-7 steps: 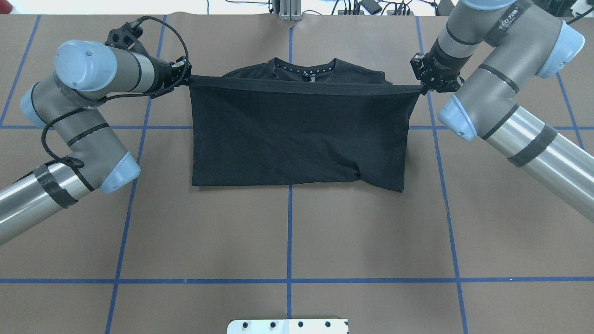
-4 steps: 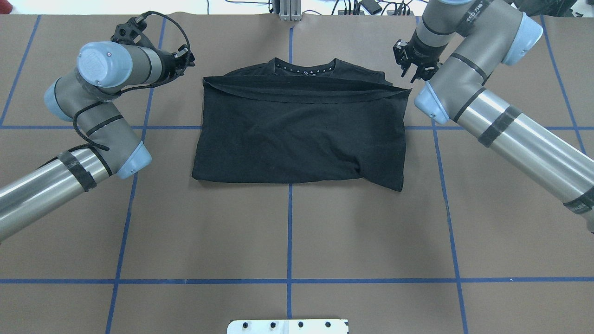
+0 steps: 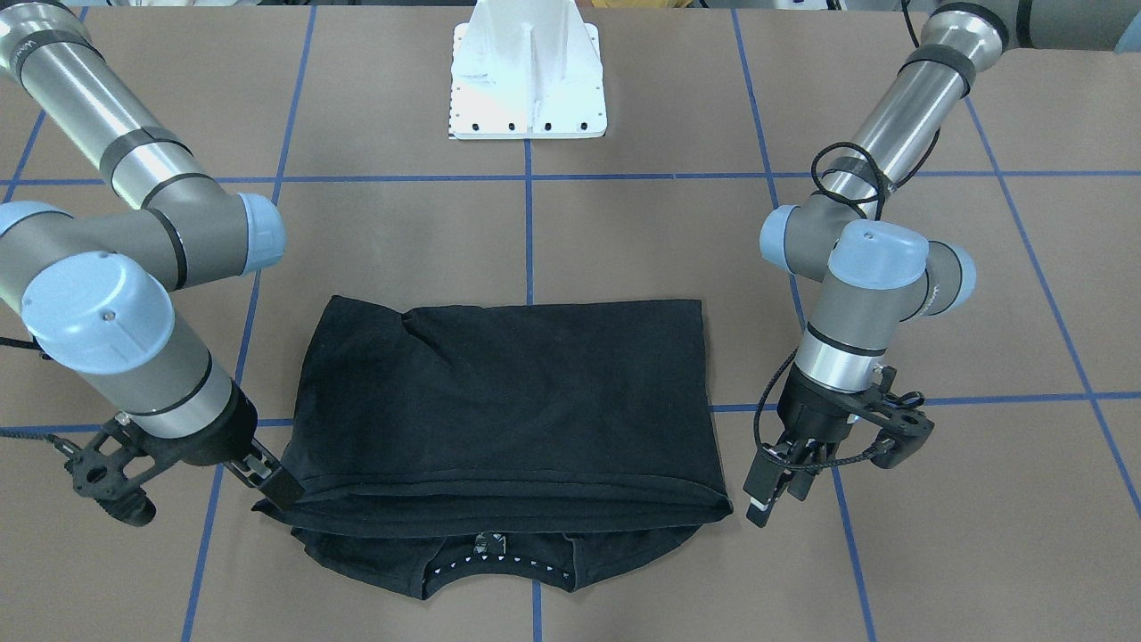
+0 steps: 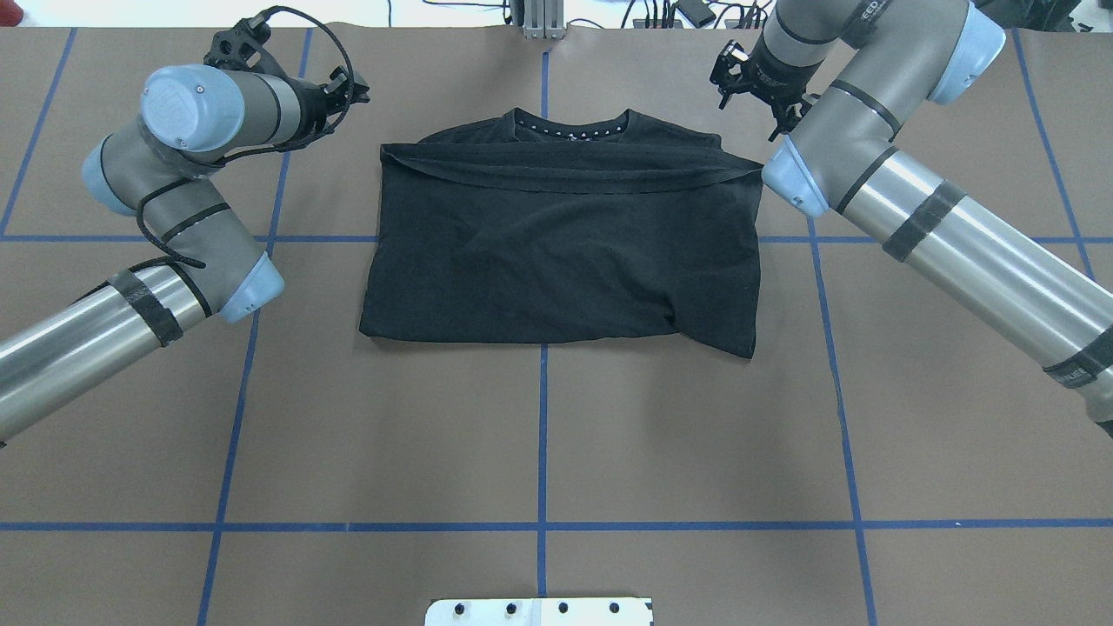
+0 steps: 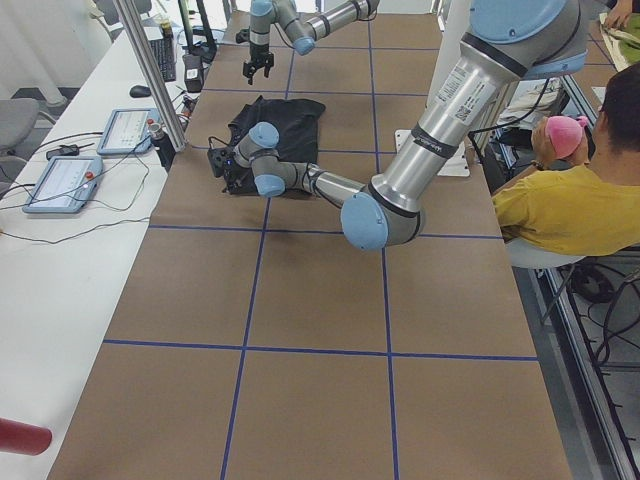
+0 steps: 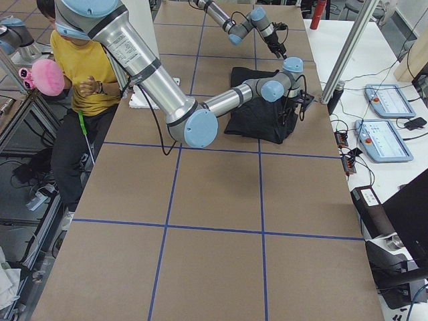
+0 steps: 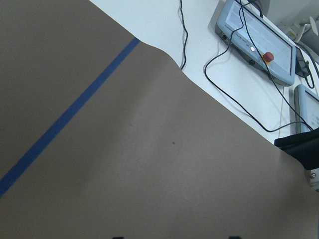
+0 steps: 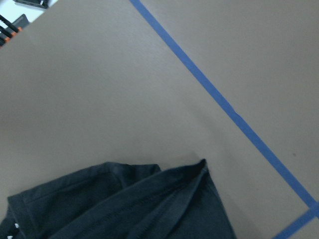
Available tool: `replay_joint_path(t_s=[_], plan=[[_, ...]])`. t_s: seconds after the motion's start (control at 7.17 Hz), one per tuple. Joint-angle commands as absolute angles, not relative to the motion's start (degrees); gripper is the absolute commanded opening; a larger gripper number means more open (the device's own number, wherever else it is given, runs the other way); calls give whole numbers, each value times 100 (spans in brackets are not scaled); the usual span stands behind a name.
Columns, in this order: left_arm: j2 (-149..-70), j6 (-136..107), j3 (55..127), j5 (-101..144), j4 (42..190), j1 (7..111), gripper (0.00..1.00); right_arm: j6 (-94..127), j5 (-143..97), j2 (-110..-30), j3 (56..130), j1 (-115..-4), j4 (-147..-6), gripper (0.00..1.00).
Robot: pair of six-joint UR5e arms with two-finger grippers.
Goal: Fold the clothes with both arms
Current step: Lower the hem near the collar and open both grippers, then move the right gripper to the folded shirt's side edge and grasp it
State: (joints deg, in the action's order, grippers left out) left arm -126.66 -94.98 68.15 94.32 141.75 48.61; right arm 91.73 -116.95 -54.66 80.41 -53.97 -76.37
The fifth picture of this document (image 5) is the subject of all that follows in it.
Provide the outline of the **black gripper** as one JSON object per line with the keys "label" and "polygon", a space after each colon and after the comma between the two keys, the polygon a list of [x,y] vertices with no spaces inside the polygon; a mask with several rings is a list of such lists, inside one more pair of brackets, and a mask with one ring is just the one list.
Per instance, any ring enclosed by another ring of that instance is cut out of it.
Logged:
{"label": "black gripper", "polygon": [[226,187],[224,191],[231,195],[256,195],[253,171],[241,166],[236,155],[230,150],[220,154],[220,168]]}
{"label": "black gripper", "polygon": [[250,59],[243,63],[243,75],[249,84],[253,83],[256,70],[263,68],[264,77],[268,78],[274,66],[274,55],[268,44],[251,43],[249,45]]}

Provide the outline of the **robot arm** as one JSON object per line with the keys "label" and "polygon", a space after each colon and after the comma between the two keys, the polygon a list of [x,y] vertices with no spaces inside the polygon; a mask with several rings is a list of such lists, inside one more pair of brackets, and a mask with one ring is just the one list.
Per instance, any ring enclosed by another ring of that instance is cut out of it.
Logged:
{"label": "robot arm", "polygon": [[274,66],[270,51],[271,26],[280,27],[299,55],[307,55],[316,43],[335,31],[357,21],[370,20],[378,10],[378,0],[344,1],[328,12],[318,13],[307,20],[300,17],[294,1],[252,1],[249,27],[236,34],[237,43],[249,43],[250,58],[243,63],[243,76],[253,84],[254,75],[264,70],[269,77]]}
{"label": "robot arm", "polygon": [[253,126],[229,155],[212,163],[215,176],[234,182],[251,173],[258,195],[302,190],[340,209],[347,240],[380,250],[413,240],[423,229],[421,197],[500,90],[520,80],[580,70],[587,19],[578,1],[473,1],[459,40],[460,57],[390,166],[362,184],[309,162],[284,162],[280,134],[268,122]]}

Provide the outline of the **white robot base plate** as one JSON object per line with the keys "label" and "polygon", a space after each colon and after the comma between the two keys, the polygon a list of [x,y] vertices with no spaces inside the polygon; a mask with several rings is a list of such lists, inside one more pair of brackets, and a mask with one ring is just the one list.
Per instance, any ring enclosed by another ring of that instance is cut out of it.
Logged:
{"label": "white robot base plate", "polygon": [[[408,142],[410,136],[411,131],[409,129],[397,129],[394,131],[396,152],[402,149],[404,144]],[[471,171],[466,158],[465,143],[460,143],[453,153],[448,151],[444,156],[437,154],[436,157],[446,160],[437,172],[438,176],[456,178],[467,178],[470,176]]]}

